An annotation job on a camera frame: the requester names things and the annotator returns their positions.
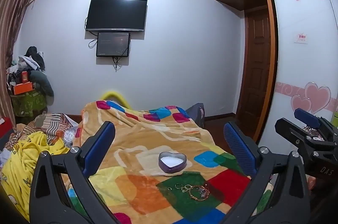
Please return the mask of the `green patterned cloth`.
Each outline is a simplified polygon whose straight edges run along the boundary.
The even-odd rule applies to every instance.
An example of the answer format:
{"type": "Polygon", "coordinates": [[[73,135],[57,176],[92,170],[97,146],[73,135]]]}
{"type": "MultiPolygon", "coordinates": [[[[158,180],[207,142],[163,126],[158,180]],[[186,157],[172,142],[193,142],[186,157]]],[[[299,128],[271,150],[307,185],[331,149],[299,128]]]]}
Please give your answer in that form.
{"type": "Polygon", "coordinates": [[[20,95],[11,95],[14,115],[18,117],[32,117],[47,107],[46,97],[41,91],[32,90],[20,95]]]}

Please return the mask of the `orange box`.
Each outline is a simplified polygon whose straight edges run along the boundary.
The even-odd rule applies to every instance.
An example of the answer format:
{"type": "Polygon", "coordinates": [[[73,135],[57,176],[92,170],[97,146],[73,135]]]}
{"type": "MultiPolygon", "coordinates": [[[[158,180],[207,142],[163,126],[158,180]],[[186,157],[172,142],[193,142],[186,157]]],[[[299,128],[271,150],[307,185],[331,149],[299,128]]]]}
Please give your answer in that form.
{"type": "Polygon", "coordinates": [[[25,92],[30,92],[33,90],[33,84],[32,82],[25,82],[21,84],[17,84],[16,86],[13,87],[13,93],[15,95],[20,95],[25,92]]]}

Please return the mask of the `pile of clothes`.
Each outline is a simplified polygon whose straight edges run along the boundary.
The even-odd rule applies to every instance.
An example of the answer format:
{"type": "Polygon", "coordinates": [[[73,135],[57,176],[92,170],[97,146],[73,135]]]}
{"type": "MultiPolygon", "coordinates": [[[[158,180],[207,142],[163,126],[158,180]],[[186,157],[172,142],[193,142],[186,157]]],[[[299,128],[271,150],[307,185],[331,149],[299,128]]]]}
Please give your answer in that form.
{"type": "Polygon", "coordinates": [[[41,91],[45,96],[53,97],[54,91],[45,74],[43,53],[35,46],[30,46],[24,55],[18,56],[17,62],[12,62],[6,70],[6,86],[10,95],[17,84],[32,82],[33,90],[41,91]]]}

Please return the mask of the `yellow chair back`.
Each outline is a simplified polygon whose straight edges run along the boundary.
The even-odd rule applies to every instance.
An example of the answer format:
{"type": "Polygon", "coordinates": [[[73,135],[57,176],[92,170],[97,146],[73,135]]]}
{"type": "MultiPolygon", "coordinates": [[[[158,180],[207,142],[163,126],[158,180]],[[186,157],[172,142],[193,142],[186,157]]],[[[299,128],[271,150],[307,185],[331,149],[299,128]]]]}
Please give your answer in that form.
{"type": "Polygon", "coordinates": [[[116,91],[107,91],[101,96],[101,100],[109,100],[110,98],[113,98],[114,100],[118,101],[123,107],[127,109],[132,109],[128,101],[124,98],[123,95],[116,91]]]}

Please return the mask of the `colourful plush blanket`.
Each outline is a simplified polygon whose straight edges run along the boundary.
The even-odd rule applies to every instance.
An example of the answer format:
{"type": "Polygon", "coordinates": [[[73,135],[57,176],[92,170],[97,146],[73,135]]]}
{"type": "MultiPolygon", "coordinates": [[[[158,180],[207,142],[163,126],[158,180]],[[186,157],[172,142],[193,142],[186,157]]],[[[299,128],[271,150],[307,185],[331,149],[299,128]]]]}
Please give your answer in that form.
{"type": "Polygon", "coordinates": [[[133,111],[98,100],[81,115],[76,146],[114,124],[89,181],[121,223],[219,223],[250,183],[236,158],[180,107],[133,111]]]}

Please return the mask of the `grey purple bag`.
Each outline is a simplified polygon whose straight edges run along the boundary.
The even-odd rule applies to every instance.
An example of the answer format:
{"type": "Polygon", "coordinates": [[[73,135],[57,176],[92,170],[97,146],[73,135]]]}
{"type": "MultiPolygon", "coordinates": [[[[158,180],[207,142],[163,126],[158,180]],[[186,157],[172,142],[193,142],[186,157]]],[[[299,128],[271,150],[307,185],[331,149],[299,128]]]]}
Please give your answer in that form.
{"type": "Polygon", "coordinates": [[[186,113],[197,126],[204,128],[205,111],[203,103],[196,103],[192,105],[190,108],[186,109],[186,113]]]}

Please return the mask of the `yellow cartoon bedsheet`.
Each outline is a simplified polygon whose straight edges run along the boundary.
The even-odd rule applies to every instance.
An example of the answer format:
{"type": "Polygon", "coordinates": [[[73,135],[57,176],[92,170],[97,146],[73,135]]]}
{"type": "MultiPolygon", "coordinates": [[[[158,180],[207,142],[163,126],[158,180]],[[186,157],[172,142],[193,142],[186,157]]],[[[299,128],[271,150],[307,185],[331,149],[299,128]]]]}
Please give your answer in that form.
{"type": "Polygon", "coordinates": [[[49,145],[46,134],[41,131],[34,132],[14,145],[1,171],[2,187],[26,220],[29,220],[30,188],[34,170],[43,151],[51,155],[60,155],[67,153],[69,148],[62,139],[49,145]]]}

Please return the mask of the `striped pillow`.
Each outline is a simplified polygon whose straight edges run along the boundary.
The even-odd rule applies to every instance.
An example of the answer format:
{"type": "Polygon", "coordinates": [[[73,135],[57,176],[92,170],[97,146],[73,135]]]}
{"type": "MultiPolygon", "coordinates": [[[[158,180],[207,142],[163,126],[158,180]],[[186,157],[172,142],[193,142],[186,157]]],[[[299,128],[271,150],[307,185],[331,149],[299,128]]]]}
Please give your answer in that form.
{"type": "Polygon", "coordinates": [[[47,136],[49,145],[61,139],[66,147],[71,148],[78,126],[78,123],[63,113],[43,113],[28,124],[17,124],[5,143],[5,148],[12,150],[19,140],[39,131],[47,136]]]}

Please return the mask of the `striped brown curtain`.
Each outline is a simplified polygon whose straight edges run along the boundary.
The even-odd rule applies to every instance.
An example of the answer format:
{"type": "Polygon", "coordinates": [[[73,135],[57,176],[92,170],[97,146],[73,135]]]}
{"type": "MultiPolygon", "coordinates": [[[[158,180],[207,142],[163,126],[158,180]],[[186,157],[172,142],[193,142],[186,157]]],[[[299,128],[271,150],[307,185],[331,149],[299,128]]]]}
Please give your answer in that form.
{"type": "Polygon", "coordinates": [[[7,91],[6,70],[13,60],[13,49],[23,17],[31,0],[1,0],[1,117],[15,123],[10,95],[7,91]]]}

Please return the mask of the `brown wooden door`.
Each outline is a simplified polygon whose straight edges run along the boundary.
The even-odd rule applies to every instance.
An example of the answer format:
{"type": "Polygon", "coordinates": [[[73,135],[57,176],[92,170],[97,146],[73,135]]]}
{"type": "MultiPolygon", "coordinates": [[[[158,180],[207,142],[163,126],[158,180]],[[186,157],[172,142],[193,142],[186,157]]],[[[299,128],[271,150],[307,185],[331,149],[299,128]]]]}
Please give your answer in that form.
{"type": "Polygon", "coordinates": [[[237,108],[237,125],[256,138],[270,69],[270,23],[268,8],[245,12],[245,57],[237,108]]]}

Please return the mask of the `purple heart tin box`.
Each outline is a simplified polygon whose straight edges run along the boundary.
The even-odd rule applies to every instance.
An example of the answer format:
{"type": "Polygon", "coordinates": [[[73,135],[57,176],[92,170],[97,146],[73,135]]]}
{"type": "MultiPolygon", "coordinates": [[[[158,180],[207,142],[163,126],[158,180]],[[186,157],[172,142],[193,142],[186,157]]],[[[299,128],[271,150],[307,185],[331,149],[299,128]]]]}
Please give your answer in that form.
{"type": "Polygon", "coordinates": [[[187,156],[182,153],[161,152],[158,157],[158,165],[166,174],[174,174],[187,166],[187,156]]]}

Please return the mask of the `wall mounted black television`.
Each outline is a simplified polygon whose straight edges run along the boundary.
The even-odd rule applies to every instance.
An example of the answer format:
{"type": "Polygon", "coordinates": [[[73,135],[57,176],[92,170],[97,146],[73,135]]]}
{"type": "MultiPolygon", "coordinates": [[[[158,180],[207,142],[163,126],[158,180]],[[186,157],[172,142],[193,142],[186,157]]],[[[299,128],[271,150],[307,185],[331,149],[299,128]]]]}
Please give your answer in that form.
{"type": "Polygon", "coordinates": [[[91,0],[87,31],[143,32],[148,0],[91,0]]]}

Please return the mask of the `small black wall monitor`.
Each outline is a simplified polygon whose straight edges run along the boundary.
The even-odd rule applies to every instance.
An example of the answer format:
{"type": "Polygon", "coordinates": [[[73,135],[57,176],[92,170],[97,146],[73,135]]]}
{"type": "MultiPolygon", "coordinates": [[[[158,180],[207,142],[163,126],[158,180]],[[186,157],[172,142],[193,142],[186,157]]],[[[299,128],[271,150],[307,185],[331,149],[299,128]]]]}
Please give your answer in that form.
{"type": "Polygon", "coordinates": [[[128,57],[130,40],[130,34],[126,32],[99,32],[96,56],[128,57]]]}

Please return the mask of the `white wardrobe sliding door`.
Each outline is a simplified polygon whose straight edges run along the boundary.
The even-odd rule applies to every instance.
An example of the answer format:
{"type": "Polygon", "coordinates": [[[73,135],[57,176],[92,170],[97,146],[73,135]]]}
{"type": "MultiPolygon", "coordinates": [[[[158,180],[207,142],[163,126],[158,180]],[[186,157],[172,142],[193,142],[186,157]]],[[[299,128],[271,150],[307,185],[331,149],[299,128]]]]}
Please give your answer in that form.
{"type": "Polygon", "coordinates": [[[301,108],[331,120],[337,109],[337,0],[273,0],[277,21],[277,75],[266,126],[259,142],[288,154],[295,146],[279,136],[282,117],[301,108]]]}

